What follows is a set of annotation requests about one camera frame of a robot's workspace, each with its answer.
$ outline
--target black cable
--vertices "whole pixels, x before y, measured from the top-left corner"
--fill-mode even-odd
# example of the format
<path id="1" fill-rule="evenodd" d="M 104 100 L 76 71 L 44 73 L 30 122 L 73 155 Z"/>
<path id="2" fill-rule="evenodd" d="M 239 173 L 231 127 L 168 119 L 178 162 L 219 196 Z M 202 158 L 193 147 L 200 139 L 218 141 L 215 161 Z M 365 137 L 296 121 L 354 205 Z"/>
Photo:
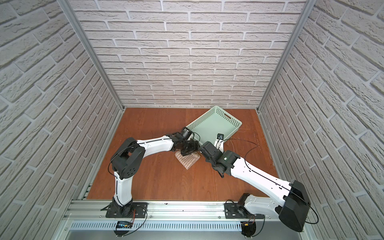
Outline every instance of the black cable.
<path id="1" fill-rule="evenodd" d="M 144 223 L 146 222 L 147 217 L 148 217 L 147 210 L 145 210 L 145 209 L 144 209 L 143 207 L 141 207 L 141 206 L 137 206 L 137 207 L 142 208 L 142 209 L 145 211 L 145 220 L 144 220 L 144 222 L 143 222 L 137 229 L 135 229 L 134 231 L 132 231 L 132 232 L 130 232 L 130 233 L 127 233 L 127 234 L 124 234 L 124 235 L 117 235 L 118 237 L 125 237 L 125 236 L 128 236 L 129 234 L 132 234 L 132 233 L 136 232 L 136 231 L 139 230 L 139 229 L 144 225 Z"/>
<path id="2" fill-rule="evenodd" d="M 257 144 L 256 144 L 256 143 L 251 142 L 251 141 L 248 141 L 248 140 L 245 140 L 245 139 L 239 139 L 239 138 L 227 138 L 227 139 L 224 139 L 222 142 L 227 141 L 227 140 L 240 140 L 240 141 L 250 142 L 250 143 L 255 144 L 256 147 L 257 147 Z"/>
<path id="3" fill-rule="evenodd" d="M 264 215 L 264 221 L 263 221 L 262 228 L 260 229 L 260 231 L 257 234 L 253 235 L 252 237 L 255 237 L 261 233 L 261 231 L 263 230 L 264 224 L 265 224 L 265 215 Z"/>
<path id="4" fill-rule="evenodd" d="M 197 141 L 200 142 L 200 139 L 201 139 L 200 135 L 197 132 L 192 132 L 192 133 L 193 133 L 193 138 L 192 139 L 195 139 L 195 134 L 197 134 L 199 136 L 199 139 Z"/>
<path id="5" fill-rule="evenodd" d="M 157 140 L 152 140 L 152 141 L 148 141 L 148 142 L 155 142 L 155 141 L 160 141 L 160 140 L 163 140 L 163 139 L 157 139 Z M 140 144 L 144 144 L 144 143 L 147 143 L 147 142 L 141 142 L 141 143 L 136 143 L 136 144 L 133 144 L 133 145 L 129 145 L 128 147 L 124 148 L 123 150 L 121 150 L 118 154 L 116 154 L 112 159 L 111 161 L 109 162 L 108 164 L 108 167 L 107 167 L 107 171 L 109 172 L 109 174 L 111 174 L 112 176 L 114 176 L 116 178 L 116 188 L 115 188 L 115 191 L 116 191 L 116 199 L 118 201 L 118 204 L 120 204 L 121 206 L 123 206 L 119 200 L 119 197 L 118 197 L 118 184 L 117 184 L 117 181 L 118 181 L 118 178 L 112 174 L 110 171 L 109 171 L 109 166 L 111 165 L 112 161 L 119 155 L 121 154 L 122 152 L 124 152 L 125 150 L 127 150 L 128 148 L 130 147 L 133 147 L 133 146 L 136 146 L 136 145 L 140 145 Z"/>
<path id="6" fill-rule="evenodd" d="M 289 190 L 288 188 L 286 188 L 286 187 L 284 187 L 284 186 L 278 184 L 277 182 L 275 182 L 275 181 L 273 181 L 273 180 L 271 180 L 271 179 L 269 179 L 269 178 L 267 178 L 267 177 L 261 175 L 261 174 L 258 173 L 258 172 L 255 172 L 254 170 L 252 170 L 252 169 L 248 166 L 247 161 L 246 161 L 246 157 L 247 157 L 248 153 L 249 153 L 250 151 L 252 151 L 253 149 L 255 149 L 256 147 L 251 148 L 251 149 L 245 154 L 245 156 L 244 156 L 244 163 L 245 163 L 245 165 L 247 166 L 247 168 L 248 168 L 249 170 L 251 170 L 252 172 L 254 172 L 254 173 L 256 173 L 256 174 L 258 174 L 258 175 L 264 177 L 265 179 L 268 179 L 269 181 L 273 182 L 274 184 L 278 185 L 279 187 L 284 188 L 285 190 L 289 191 L 290 193 L 292 193 L 292 194 L 294 194 L 296 197 L 298 197 L 300 200 L 302 200 L 302 201 L 305 203 L 305 205 L 309 206 L 310 209 L 312 209 L 312 211 L 315 213 L 316 218 L 317 218 L 317 221 L 316 221 L 316 222 L 307 222 L 307 221 L 305 221 L 305 222 L 308 223 L 308 224 L 317 224 L 317 223 L 319 222 L 319 216 L 317 215 L 316 211 L 312 208 L 312 206 L 309 205 L 307 202 L 305 202 L 304 199 L 302 199 L 300 196 L 298 196 L 296 193 L 292 192 L 292 191 Z"/>

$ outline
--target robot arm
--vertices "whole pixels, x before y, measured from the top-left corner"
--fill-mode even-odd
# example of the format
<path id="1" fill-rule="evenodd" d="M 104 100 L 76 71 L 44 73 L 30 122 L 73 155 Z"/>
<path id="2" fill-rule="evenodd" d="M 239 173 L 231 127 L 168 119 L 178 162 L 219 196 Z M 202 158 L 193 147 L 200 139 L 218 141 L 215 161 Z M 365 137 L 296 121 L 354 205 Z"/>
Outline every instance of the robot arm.
<path id="1" fill-rule="evenodd" d="M 311 205 L 303 184 L 298 181 L 292 184 L 269 175 L 232 151 L 223 153 L 221 144 L 219 149 L 211 142 L 199 147 L 191 135 L 192 131 L 184 127 L 181 132 L 155 139 L 143 141 L 128 138 L 111 160 L 116 176 L 116 192 L 111 207 L 118 209 L 122 216 L 130 214 L 132 178 L 144 157 L 162 151 L 180 150 L 183 156 L 200 151 L 221 177 L 228 174 L 239 178 L 272 198 L 270 204 L 260 208 L 253 204 L 254 196 L 246 195 L 243 201 L 239 201 L 243 202 L 242 208 L 251 214 L 278 214 L 279 219 L 289 228 L 298 232 L 303 230 Z"/>

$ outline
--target black mounting plate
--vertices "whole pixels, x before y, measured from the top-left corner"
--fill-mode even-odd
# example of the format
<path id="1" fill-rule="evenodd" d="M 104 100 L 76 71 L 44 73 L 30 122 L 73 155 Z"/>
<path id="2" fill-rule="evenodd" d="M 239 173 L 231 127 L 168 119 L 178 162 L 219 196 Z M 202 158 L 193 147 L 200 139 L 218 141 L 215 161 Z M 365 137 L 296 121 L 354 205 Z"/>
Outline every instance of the black mounting plate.
<path id="1" fill-rule="evenodd" d="M 134 210 L 136 210 L 135 218 L 145 218 L 146 217 L 147 206 L 148 206 L 147 202 L 133 202 L 132 203 L 132 207 L 133 207 Z M 131 213 L 127 217 L 123 217 L 119 213 L 119 211 L 116 208 L 113 208 L 113 207 L 108 207 L 106 210 L 107 210 L 107 213 L 105 214 L 106 218 L 132 218 L 133 217 L 133 213 Z"/>
<path id="2" fill-rule="evenodd" d="M 253 217 L 252 214 L 250 214 L 249 212 L 246 212 L 246 217 L 242 217 L 239 212 L 237 211 L 238 210 L 238 207 L 237 207 L 237 204 L 236 203 L 225 203 L 224 204 L 224 211 L 225 211 L 225 218 L 226 219 L 245 219 L 245 218 L 248 218 L 250 219 L 251 216 Z M 263 214 L 255 214 L 255 219 L 264 219 L 264 215 Z"/>

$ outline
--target vent grille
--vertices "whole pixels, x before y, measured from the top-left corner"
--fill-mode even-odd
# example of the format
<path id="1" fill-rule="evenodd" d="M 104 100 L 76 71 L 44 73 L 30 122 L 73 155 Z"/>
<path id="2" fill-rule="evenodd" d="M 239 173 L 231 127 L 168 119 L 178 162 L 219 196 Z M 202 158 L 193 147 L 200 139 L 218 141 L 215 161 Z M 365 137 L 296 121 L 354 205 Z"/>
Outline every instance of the vent grille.
<path id="1" fill-rule="evenodd" d="M 137 229 L 143 223 L 135 220 L 132 230 Z M 117 221 L 82 221 L 74 220 L 71 230 L 115 230 Z M 143 231 L 241 231 L 240 222 L 236 221 L 147 221 L 140 229 Z"/>

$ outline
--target aluminum frame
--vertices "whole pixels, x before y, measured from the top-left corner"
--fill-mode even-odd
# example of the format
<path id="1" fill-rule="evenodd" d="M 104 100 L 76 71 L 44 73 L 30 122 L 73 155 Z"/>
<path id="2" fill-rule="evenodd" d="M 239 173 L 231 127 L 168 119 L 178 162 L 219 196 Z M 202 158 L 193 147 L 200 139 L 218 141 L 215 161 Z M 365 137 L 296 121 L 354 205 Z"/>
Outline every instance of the aluminum frame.
<path id="1" fill-rule="evenodd" d="M 123 111 L 118 111 L 116 117 L 115 117 L 115 120 L 111 126 L 111 129 L 100 149 L 100 152 L 92 166 L 92 169 L 90 171 L 90 173 L 88 174 L 88 177 L 87 177 L 87 180 L 85 181 L 83 187 L 81 188 L 81 191 L 79 193 L 79 195 L 77 196 L 77 199 L 78 200 L 81 200 L 85 197 L 85 194 L 87 192 L 87 189 L 88 189 L 88 186 L 93 183 L 96 175 L 97 175 L 97 172 L 99 172 L 99 169 L 100 169 L 100 166 L 104 160 L 104 157 L 105 157 L 105 154 L 107 153 L 108 151 L 108 148 L 109 148 L 109 145 L 111 144 L 112 142 L 112 139 L 113 139 L 113 136 L 115 135 L 115 132 L 120 124 L 120 121 L 122 119 L 122 116 L 124 115 L 124 112 L 125 112 L 125 109 Z"/>
<path id="2" fill-rule="evenodd" d="M 262 130 L 263 130 L 263 133 L 265 136 L 266 143 L 267 143 L 268 148 L 269 148 L 269 152 L 271 153 L 271 158 L 272 158 L 273 164 L 276 168 L 277 175 L 279 176 L 280 179 L 285 179 L 287 181 L 290 181 L 291 179 L 287 179 L 287 177 L 283 171 L 282 164 L 278 160 L 279 157 L 277 155 L 275 146 L 273 145 L 273 142 L 272 142 L 272 139 L 269 135 L 269 132 L 266 128 L 263 114 L 260 112 L 260 113 L 258 113 L 258 116 L 259 116 L 259 120 L 260 120 L 260 125 L 262 126 Z M 314 230 L 310 224 L 304 224 L 304 230 L 301 233 L 301 238 L 303 240 L 304 239 L 317 239 L 317 237 L 314 233 Z"/>
<path id="3" fill-rule="evenodd" d="M 259 106 L 257 107 L 257 110 L 260 111 L 262 106 L 264 105 L 266 98 L 268 97 L 270 91 L 272 90 L 272 87 L 274 83 L 277 81 L 277 78 L 280 74 L 280 72 L 283 69 L 284 64 L 286 63 L 289 54 L 291 53 L 293 47 L 295 46 L 297 39 L 299 38 L 299 35 L 304 28 L 304 24 L 307 21 L 308 17 L 310 16 L 313 6 L 315 5 L 317 0 L 307 0 L 303 10 L 301 11 L 300 17 L 297 20 L 297 23 L 295 25 L 295 28 L 292 31 L 292 34 L 290 35 L 287 44 L 285 45 L 283 54 L 281 55 L 281 58 L 279 59 L 279 62 L 277 63 L 277 66 L 275 68 L 275 71 L 272 74 L 271 80 L 268 83 L 268 86 L 266 87 L 266 90 L 262 96 L 262 99 L 259 103 Z"/>
<path id="4" fill-rule="evenodd" d="M 101 79 L 105 83 L 107 89 L 109 90 L 110 94 L 112 95 L 113 100 L 115 101 L 116 105 L 120 109 L 120 111 L 124 110 L 124 105 L 120 101 L 120 98 L 118 94 L 116 93 L 115 89 L 113 88 L 113 85 L 111 83 L 111 80 L 108 77 L 107 72 L 105 71 L 103 65 L 101 64 L 100 59 L 98 58 L 90 40 L 88 39 L 87 35 L 85 34 L 85 31 L 83 27 L 81 26 L 81 23 L 79 19 L 76 17 L 76 14 L 74 10 L 72 9 L 71 4 L 68 0 L 58 0 L 57 1 L 60 5 L 60 7 L 63 10 L 63 13 L 67 17 L 68 21 L 73 27 L 74 32 L 78 36 L 80 42 L 83 44 L 85 51 L 88 53 L 89 58 L 93 62 L 96 70 L 99 72 Z"/>

